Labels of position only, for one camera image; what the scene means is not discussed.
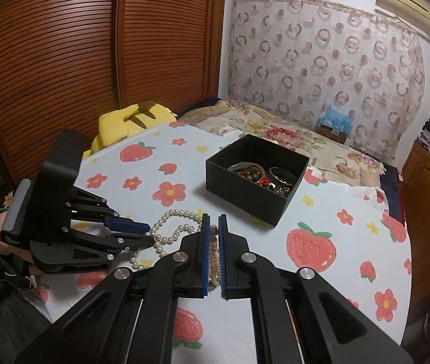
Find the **left hand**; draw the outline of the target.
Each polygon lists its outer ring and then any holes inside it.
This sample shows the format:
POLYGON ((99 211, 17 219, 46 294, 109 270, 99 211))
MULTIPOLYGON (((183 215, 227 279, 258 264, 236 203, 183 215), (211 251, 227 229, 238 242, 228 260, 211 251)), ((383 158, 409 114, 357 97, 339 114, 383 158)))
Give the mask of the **left hand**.
MULTIPOLYGON (((0 233, 2 231, 2 225, 4 223, 4 219, 7 216, 7 212, 1 212, 0 213, 0 233)), ((33 259, 31 256, 31 253, 29 253, 26 250, 23 250, 21 248, 17 248, 17 247, 12 247, 9 246, 8 244, 4 243, 1 241, 0 239, 0 255, 15 255, 19 258, 21 258, 23 261, 25 261, 28 265, 29 265, 29 273, 31 275, 40 275, 41 271, 39 270, 39 268, 33 264, 33 259)))

